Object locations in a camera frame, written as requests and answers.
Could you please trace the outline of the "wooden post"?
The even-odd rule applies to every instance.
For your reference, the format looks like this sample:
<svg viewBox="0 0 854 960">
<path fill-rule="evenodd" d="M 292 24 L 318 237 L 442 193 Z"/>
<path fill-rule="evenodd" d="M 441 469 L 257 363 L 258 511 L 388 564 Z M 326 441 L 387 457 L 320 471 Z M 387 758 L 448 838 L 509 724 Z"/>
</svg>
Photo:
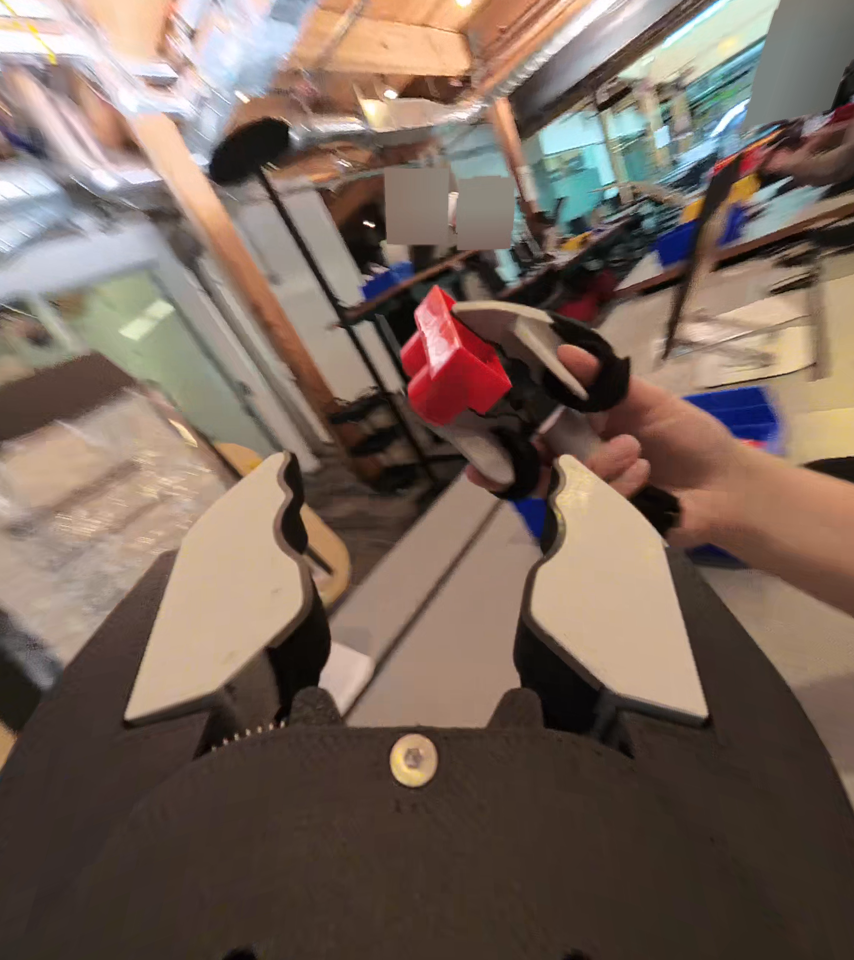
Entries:
<svg viewBox="0 0 854 960">
<path fill-rule="evenodd" d="M 359 442 L 354 428 L 330 420 L 338 411 L 336 398 L 313 356 L 260 270 L 251 251 L 207 175 L 193 159 L 174 121 L 161 113 L 135 113 L 126 118 L 151 166 L 161 176 L 201 242 L 252 313 L 275 353 L 289 369 L 308 405 L 331 433 L 340 458 L 364 482 L 379 479 L 383 468 L 375 459 L 355 457 Z"/>
</svg>

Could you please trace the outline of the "black metal stand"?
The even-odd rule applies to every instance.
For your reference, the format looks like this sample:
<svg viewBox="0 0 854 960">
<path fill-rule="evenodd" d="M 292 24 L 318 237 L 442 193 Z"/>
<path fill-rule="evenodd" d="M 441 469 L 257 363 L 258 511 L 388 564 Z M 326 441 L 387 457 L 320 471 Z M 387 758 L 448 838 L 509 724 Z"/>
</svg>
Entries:
<svg viewBox="0 0 854 960">
<path fill-rule="evenodd" d="M 678 276 L 674 287 L 671 309 L 666 320 L 664 342 L 658 360 L 666 362 L 676 342 L 677 333 L 684 319 L 688 300 L 697 284 L 713 269 L 721 240 L 727 229 L 730 194 L 741 177 L 743 151 L 739 150 L 713 175 L 703 196 L 690 255 Z"/>
</svg>

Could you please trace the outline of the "person's right hand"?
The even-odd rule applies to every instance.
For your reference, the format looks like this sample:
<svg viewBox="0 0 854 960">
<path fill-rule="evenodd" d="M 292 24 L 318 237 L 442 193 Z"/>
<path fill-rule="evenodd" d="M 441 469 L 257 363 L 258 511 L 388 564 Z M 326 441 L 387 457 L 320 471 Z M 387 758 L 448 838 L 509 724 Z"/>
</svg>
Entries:
<svg viewBox="0 0 854 960">
<path fill-rule="evenodd" d="M 656 486 L 680 504 L 674 546 L 736 552 L 746 448 L 713 417 L 632 375 L 625 399 L 589 414 L 598 442 L 585 465 L 623 498 Z"/>
</svg>

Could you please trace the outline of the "grey desk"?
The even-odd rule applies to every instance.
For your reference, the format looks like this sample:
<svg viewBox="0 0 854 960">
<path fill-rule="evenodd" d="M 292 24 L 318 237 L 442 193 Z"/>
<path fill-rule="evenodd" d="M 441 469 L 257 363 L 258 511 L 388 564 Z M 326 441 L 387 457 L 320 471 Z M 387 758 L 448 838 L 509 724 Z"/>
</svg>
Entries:
<svg viewBox="0 0 854 960">
<path fill-rule="evenodd" d="M 516 682 L 534 553 L 515 510 L 457 478 L 335 615 L 335 640 L 377 659 L 348 721 L 481 725 Z M 854 808 L 854 619 L 752 569 L 700 573 L 793 690 Z"/>
</svg>

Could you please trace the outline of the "white framed glass door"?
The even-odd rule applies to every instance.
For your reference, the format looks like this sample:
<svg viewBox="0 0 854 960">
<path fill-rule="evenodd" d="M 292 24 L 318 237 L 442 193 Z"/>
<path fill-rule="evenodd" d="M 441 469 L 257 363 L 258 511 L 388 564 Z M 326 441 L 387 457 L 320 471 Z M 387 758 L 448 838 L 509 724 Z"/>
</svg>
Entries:
<svg viewBox="0 0 854 960">
<path fill-rule="evenodd" d="M 170 251 L 137 230 L 60 238 L 0 263 L 0 386 L 100 354 L 212 443 L 287 442 L 255 365 Z"/>
</svg>

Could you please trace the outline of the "brown-topped black-framed table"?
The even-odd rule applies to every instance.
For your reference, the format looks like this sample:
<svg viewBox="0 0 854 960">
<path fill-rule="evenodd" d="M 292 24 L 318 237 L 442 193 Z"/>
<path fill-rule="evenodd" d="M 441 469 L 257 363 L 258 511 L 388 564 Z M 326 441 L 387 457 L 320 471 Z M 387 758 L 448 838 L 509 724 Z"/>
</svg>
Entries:
<svg viewBox="0 0 854 960">
<path fill-rule="evenodd" d="M 505 288 L 505 282 L 497 270 L 495 254 L 491 250 L 475 249 L 446 257 L 425 270 L 415 272 L 411 280 L 387 293 L 371 301 L 364 300 L 356 306 L 347 307 L 348 318 L 353 322 L 354 330 L 382 377 L 382 370 L 362 339 L 361 330 L 371 328 L 378 337 L 381 352 L 393 367 L 393 379 L 390 382 L 383 379 L 393 395 L 404 394 L 407 389 L 408 379 L 401 365 L 400 351 L 416 329 L 414 310 L 435 285 L 440 286 L 454 299 L 465 300 L 464 282 L 472 275 L 480 280 L 484 289 L 494 293 Z M 351 344 L 348 335 L 337 327 L 337 321 L 329 325 L 329 330 L 344 333 Z M 366 371 L 372 389 L 376 389 L 362 362 L 361 366 Z"/>
</svg>

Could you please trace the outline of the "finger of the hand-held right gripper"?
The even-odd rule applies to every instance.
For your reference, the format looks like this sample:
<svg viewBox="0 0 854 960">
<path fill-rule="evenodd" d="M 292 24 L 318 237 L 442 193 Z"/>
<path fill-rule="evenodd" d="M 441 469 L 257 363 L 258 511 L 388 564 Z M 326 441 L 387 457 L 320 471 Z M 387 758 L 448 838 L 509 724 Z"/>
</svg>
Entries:
<svg viewBox="0 0 854 960">
<path fill-rule="evenodd" d="M 588 392 L 560 362 L 562 344 L 547 312 L 516 303 L 465 301 L 452 307 L 453 316 L 482 341 L 523 365 L 529 379 L 546 392 L 552 383 L 561 402 L 587 402 Z"/>
<path fill-rule="evenodd" d="M 494 427 L 492 420 L 480 415 L 457 415 L 448 424 L 427 421 L 433 434 L 457 450 L 495 488 L 509 488 L 517 479 L 516 468 Z"/>
</svg>

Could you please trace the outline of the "person's right forearm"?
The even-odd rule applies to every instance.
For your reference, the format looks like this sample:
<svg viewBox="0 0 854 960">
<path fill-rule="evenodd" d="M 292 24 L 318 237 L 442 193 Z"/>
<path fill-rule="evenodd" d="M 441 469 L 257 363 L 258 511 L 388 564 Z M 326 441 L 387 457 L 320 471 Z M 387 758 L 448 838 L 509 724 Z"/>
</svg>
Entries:
<svg viewBox="0 0 854 960">
<path fill-rule="evenodd" d="M 854 618 L 854 485 L 734 439 L 684 500 L 697 540 Z"/>
</svg>

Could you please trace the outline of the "round-cornered wooden board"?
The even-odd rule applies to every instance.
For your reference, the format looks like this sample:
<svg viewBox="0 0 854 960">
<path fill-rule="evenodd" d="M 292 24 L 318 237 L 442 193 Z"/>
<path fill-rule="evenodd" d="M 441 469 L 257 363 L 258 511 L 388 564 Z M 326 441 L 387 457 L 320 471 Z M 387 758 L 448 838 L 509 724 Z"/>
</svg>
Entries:
<svg viewBox="0 0 854 960">
<path fill-rule="evenodd" d="M 351 577 L 351 560 L 346 545 L 308 505 L 300 509 L 308 535 L 305 559 L 309 563 L 317 592 L 329 608 L 346 591 Z M 92 542 L 79 551 L 60 570 L 56 587 L 64 587 L 68 598 L 61 605 L 70 610 L 81 608 L 85 626 L 91 634 L 121 601 L 126 590 L 160 555 L 161 542 L 149 544 L 139 537 L 130 544 L 120 543 L 118 534 L 109 534 L 96 546 Z M 0 771 L 8 760 L 16 734 L 0 719 Z"/>
</svg>

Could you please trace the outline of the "red linking cubes block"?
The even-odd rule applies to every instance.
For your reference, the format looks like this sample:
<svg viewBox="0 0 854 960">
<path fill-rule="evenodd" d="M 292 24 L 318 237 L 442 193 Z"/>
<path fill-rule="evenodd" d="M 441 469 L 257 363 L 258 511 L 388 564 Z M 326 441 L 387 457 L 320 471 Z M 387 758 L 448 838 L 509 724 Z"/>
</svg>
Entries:
<svg viewBox="0 0 854 960">
<path fill-rule="evenodd" d="M 415 331 L 400 356 L 411 410 L 432 426 L 487 414 L 511 389 L 499 354 L 453 314 L 454 299 L 433 286 L 414 310 Z"/>
</svg>

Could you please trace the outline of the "black rolling cart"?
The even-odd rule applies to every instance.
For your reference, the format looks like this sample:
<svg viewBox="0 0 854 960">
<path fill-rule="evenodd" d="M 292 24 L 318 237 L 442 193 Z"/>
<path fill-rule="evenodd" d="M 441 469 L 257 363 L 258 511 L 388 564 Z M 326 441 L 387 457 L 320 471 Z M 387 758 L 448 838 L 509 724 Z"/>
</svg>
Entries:
<svg viewBox="0 0 854 960">
<path fill-rule="evenodd" d="M 350 456 L 372 468 L 367 484 L 384 496 L 431 482 L 422 451 L 400 424 L 395 400 L 382 390 L 367 390 L 352 400 L 339 399 L 328 417 L 331 426 L 347 431 Z"/>
</svg>

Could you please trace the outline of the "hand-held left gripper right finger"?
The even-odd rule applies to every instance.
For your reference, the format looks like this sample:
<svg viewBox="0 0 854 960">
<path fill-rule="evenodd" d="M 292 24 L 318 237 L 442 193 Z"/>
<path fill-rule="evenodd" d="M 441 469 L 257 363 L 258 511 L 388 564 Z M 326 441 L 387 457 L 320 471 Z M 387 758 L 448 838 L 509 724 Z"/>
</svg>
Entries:
<svg viewBox="0 0 854 960">
<path fill-rule="evenodd" d="M 547 725 L 609 735 L 623 714 L 693 728 L 710 718 L 664 541 L 574 456 L 553 468 L 542 556 L 515 640 Z"/>
</svg>

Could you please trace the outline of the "long wooden workbench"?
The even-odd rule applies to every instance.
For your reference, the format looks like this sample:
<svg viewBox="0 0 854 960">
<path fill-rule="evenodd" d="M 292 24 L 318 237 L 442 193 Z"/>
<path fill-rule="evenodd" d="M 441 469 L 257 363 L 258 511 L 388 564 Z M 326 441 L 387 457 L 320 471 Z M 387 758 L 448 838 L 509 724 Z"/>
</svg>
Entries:
<svg viewBox="0 0 854 960">
<path fill-rule="evenodd" d="M 788 195 L 770 201 L 764 211 L 736 242 L 722 246 L 714 258 L 714 269 L 724 269 L 799 237 L 817 226 L 854 216 L 854 189 L 830 197 L 818 197 L 804 207 L 784 212 Z M 653 254 L 646 255 L 620 283 L 614 293 L 618 303 L 673 286 L 682 279 L 684 262 L 654 269 Z"/>
</svg>

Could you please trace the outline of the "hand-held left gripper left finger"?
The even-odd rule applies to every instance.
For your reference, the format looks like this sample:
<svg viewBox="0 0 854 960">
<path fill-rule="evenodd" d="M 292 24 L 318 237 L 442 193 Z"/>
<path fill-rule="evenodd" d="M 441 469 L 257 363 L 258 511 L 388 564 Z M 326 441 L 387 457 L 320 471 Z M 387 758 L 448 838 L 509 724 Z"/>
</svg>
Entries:
<svg viewBox="0 0 854 960">
<path fill-rule="evenodd" d="M 207 714 L 214 727 L 278 727 L 319 686 L 332 650 L 307 559 L 296 456 L 270 456 L 186 534 L 173 561 L 124 721 Z"/>
</svg>

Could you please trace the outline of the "black mat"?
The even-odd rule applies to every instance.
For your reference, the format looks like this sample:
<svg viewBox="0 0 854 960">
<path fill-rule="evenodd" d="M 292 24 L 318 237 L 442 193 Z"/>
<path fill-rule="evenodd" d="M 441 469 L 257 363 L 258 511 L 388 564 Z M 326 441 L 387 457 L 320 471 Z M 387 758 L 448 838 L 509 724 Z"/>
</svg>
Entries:
<svg viewBox="0 0 854 960">
<path fill-rule="evenodd" d="M 157 399 L 150 390 L 99 354 L 49 367 L 1 387 L 0 446 L 4 442 L 25 437 L 39 428 L 49 426 L 57 419 L 71 419 L 91 412 L 125 390 L 140 391 L 155 402 L 169 406 L 175 412 L 176 419 L 196 434 L 204 447 L 216 455 L 217 461 L 233 479 L 234 485 L 239 482 L 236 471 L 182 414 L 169 403 Z M 36 700 L 56 684 L 64 669 L 65 667 L 53 676 L 50 685 L 41 686 L 36 678 L 27 675 L 25 666 L 16 662 L 12 654 L 5 653 L 0 645 L 0 690 L 3 697 Z"/>
</svg>

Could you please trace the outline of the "black floor stand pole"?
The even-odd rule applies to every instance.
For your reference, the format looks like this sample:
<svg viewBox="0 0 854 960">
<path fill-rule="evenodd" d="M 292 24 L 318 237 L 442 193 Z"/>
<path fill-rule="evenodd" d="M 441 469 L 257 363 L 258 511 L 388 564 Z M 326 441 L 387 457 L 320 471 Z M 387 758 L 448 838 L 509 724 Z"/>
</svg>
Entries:
<svg viewBox="0 0 854 960">
<path fill-rule="evenodd" d="M 386 387 L 378 369 L 354 330 L 353 322 L 348 318 L 347 307 L 328 282 L 324 270 L 317 262 L 309 244 L 290 215 L 286 203 L 282 200 L 280 193 L 266 173 L 266 167 L 279 157 L 288 146 L 289 125 L 284 121 L 265 118 L 241 126 L 224 138 L 214 151 L 208 167 L 210 178 L 219 186 L 239 185 L 251 178 L 256 178 L 264 187 L 267 197 L 280 216 L 295 246 L 299 249 L 322 294 L 336 314 L 337 327 L 348 335 L 355 352 L 359 354 L 362 364 L 371 375 L 376 387 L 376 396 L 379 401 L 385 404 L 399 434 L 407 442 L 417 466 L 426 477 L 429 491 L 437 492 L 437 477 L 433 472 L 429 458 L 421 449 L 393 394 Z"/>
</svg>

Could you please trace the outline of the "white laminated sheet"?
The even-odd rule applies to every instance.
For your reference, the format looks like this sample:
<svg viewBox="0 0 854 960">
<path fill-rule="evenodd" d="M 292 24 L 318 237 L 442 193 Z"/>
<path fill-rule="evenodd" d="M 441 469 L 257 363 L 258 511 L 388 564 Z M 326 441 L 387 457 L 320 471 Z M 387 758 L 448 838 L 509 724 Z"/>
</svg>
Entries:
<svg viewBox="0 0 854 960">
<path fill-rule="evenodd" d="M 234 485 L 175 412 L 124 390 L 0 446 L 0 645 L 42 687 Z"/>
</svg>

